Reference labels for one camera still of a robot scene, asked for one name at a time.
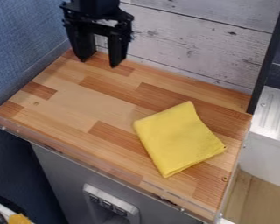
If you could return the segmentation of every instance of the blue fabric wall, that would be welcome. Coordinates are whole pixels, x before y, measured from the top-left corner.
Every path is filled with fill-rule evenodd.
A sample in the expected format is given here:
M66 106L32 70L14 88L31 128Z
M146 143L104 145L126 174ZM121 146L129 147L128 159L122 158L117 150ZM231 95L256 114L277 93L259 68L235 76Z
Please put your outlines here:
M0 104L68 48L60 3L0 0ZM67 223L31 146L1 130L0 195L38 224Z

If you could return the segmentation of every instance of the whitewashed wood wall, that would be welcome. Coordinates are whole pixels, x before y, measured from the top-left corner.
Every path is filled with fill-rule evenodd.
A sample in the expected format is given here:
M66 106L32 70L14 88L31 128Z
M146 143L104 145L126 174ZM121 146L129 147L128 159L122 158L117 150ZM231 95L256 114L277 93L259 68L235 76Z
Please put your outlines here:
M280 0L122 0L121 8L135 16L131 60L250 93Z

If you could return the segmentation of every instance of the yellow cloth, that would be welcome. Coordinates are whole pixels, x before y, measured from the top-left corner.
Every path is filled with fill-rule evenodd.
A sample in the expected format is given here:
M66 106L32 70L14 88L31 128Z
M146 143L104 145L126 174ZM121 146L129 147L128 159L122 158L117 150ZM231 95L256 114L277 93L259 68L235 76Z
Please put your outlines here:
M186 101L134 122L134 128L163 177L224 151L224 144Z
M21 213L15 213L8 219L9 224L31 224L31 221Z

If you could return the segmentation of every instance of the table surface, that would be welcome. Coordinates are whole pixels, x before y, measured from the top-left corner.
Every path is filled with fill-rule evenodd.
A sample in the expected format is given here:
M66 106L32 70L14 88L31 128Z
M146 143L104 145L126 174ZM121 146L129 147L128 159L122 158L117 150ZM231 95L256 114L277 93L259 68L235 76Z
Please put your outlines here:
M250 124L249 98L130 61L111 69L100 52L81 63L68 51L0 107L0 126L212 221ZM185 101L227 149L162 178L132 123Z

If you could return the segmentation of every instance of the wood grain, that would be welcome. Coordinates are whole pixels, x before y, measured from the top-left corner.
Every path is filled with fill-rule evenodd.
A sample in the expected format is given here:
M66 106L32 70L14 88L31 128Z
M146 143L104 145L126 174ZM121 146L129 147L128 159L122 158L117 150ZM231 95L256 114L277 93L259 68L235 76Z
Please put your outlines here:
M106 58L83 64L67 52L0 107L0 125L212 221L249 126L249 96L130 61L119 73ZM189 100L227 150L162 178L132 123Z
M123 0L123 2L264 32L273 32L280 10L280 1L270 0L194 0L191 2Z
M19 111L21 111L24 107L13 102L13 101L6 101L3 107L0 107L0 116L1 117L13 117Z
M22 91L27 92L32 95L36 95L45 100L50 99L57 92L57 90L55 90L55 89L42 86L34 81L30 81L28 84L26 84L22 88Z
M252 177L239 223L280 223L280 186Z
M240 223L252 176L245 171L239 170L234 178L234 187L223 215L229 221Z
M254 87L270 34L130 4L122 8L136 18L130 55L200 78ZM105 38L97 43L107 47Z

